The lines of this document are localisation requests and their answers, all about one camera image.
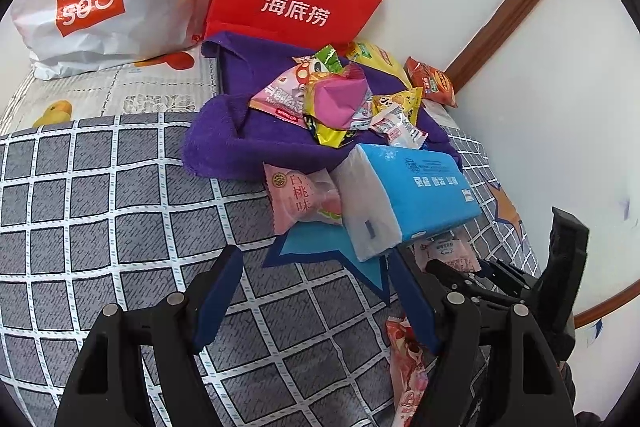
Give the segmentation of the pale pink small packet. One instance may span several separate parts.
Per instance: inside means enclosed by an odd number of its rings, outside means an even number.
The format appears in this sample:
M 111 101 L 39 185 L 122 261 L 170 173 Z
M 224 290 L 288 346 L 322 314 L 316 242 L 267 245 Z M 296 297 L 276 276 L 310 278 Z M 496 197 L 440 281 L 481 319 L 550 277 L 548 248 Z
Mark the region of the pale pink small packet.
M 438 260 L 461 273 L 480 272 L 480 260 L 466 239 L 442 234 L 434 239 L 420 239 L 409 246 L 419 269 L 424 272 L 428 262 Z

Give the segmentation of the small white red packet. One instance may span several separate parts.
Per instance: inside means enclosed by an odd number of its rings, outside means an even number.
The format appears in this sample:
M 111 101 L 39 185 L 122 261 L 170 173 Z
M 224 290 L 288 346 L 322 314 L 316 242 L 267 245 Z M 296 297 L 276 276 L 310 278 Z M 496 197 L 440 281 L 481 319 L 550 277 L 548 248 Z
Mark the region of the small white red packet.
M 385 107 L 371 120 L 370 129 L 384 135 L 390 146 L 420 150 L 428 134 L 417 128 L 397 103 Z

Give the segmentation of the pink panda snack pouch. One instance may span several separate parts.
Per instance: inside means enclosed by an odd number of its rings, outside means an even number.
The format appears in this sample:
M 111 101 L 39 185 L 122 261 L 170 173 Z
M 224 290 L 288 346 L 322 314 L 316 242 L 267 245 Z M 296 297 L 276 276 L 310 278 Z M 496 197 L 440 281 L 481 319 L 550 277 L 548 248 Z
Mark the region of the pink panda snack pouch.
M 306 129 L 303 116 L 306 87 L 314 76 L 341 72 L 343 65 L 333 46 L 312 55 L 293 58 L 294 65 L 250 99 L 248 107 Z

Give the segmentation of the pink yellow snack bag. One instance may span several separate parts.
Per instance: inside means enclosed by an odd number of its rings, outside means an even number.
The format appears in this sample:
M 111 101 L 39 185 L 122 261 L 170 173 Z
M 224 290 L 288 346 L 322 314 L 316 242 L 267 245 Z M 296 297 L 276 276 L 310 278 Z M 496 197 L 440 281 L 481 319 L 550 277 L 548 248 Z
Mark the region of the pink yellow snack bag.
M 372 105 L 363 69 L 350 63 L 341 72 L 315 72 L 309 77 L 303 117 L 314 141 L 340 148 L 356 133 L 370 128 Z

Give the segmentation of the pink red snack packet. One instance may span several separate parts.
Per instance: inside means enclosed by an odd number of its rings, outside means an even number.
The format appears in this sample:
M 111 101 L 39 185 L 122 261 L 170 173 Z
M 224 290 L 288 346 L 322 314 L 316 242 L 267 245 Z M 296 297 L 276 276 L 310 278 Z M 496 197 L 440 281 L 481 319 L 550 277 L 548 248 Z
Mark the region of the pink red snack packet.
M 390 340 L 390 381 L 394 393 L 392 426 L 407 427 L 428 384 L 423 349 L 407 319 L 389 317 L 385 328 Z

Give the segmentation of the blue tissue pack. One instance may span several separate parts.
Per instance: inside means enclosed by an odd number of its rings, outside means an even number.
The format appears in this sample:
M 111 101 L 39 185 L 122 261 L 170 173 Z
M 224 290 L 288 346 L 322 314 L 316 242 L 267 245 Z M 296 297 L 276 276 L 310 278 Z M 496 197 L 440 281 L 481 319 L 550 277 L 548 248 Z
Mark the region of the blue tissue pack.
M 358 144 L 332 172 L 343 225 L 361 262 L 480 215 L 480 205 L 450 155 Z

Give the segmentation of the pink peach pastry packet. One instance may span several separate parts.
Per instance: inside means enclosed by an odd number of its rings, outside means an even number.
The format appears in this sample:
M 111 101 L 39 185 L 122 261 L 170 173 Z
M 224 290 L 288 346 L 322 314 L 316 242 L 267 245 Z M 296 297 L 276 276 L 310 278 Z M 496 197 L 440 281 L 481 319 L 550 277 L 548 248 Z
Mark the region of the pink peach pastry packet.
M 273 231 L 285 234 L 298 222 L 343 225 L 340 192 L 329 171 L 313 173 L 264 164 Z

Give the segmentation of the purple towel lined tray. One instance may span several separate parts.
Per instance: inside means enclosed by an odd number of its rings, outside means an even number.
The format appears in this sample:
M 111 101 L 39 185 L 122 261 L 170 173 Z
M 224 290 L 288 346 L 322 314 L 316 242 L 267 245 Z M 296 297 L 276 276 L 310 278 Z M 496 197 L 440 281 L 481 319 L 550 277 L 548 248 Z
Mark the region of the purple towel lined tray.
M 216 58 L 224 92 L 200 109 L 184 135 L 182 163 L 194 176 L 262 181 L 264 164 L 303 173 L 332 170 L 355 145 L 386 143 L 365 131 L 340 148 L 322 146 L 307 129 L 250 108 L 256 93 L 311 49 L 221 31 L 206 39 L 201 51 Z

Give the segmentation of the grey checked bed cover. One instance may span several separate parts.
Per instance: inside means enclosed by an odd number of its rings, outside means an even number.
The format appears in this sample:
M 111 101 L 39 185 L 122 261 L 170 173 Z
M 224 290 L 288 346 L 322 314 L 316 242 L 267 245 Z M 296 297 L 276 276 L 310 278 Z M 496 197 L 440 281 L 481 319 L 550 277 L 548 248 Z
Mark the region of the grey checked bed cover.
M 278 245 L 262 184 L 192 176 L 189 113 L 88 118 L 1 139 L 1 388 L 55 421 L 103 307 L 156 305 L 224 247 L 244 270 L 196 357 L 226 426 L 388 426 L 388 280 L 293 231 Z

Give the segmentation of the yellow small snack packet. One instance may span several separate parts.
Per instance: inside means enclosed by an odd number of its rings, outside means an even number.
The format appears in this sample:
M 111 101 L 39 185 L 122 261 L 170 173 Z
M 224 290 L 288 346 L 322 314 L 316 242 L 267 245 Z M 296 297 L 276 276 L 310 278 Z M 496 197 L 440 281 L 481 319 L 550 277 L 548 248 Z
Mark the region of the yellow small snack packet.
M 402 109 L 411 124 L 416 125 L 418 114 L 421 106 L 423 89 L 421 87 L 413 87 L 408 90 L 399 91 L 393 94 L 373 95 L 373 114 L 378 115 L 388 106 L 397 104 Z

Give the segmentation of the white printed sheet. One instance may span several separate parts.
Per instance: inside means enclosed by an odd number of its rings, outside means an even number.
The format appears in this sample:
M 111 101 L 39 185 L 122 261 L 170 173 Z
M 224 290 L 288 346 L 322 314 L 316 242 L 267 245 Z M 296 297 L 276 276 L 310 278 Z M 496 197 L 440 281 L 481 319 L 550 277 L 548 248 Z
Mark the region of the white printed sheet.
M 199 48 L 62 79 L 28 75 L 1 117 L 1 131 L 29 128 L 56 102 L 72 119 L 182 113 L 196 112 L 219 92 L 217 63 Z

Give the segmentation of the orange red chips bag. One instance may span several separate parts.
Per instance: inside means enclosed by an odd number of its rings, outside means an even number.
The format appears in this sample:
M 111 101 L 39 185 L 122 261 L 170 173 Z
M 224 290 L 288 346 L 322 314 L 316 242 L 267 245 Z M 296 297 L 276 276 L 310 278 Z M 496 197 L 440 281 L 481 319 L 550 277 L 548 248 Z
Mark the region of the orange red chips bag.
M 411 56 L 405 62 L 405 71 L 413 87 L 423 89 L 424 100 L 449 107 L 457 106 L 454 86 L 444 72 Z

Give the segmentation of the yellow chips bag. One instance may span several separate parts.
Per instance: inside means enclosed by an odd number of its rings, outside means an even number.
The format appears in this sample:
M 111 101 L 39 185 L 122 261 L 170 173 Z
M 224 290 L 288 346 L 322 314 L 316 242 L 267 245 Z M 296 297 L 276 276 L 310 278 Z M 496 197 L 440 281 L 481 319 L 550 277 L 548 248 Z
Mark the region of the yellow chips bag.
M 385 72 L 399 79 L 411 89 L 412 84 L 402 65 L 384 49 L 366 40 L 352 41 L 346 46 L 346 57 L 349 61 Z

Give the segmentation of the brown wooden door frame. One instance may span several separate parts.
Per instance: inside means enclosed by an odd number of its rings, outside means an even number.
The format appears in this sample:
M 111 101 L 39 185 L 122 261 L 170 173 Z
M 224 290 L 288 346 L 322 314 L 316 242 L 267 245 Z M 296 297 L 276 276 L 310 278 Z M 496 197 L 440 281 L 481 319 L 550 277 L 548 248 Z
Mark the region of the brown wooden door frame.
M 460 92 L 486 65 L 539 1 L 503 0 L 494 15 L 447 67 L 445 74 L 452 81 L 454 91 Z

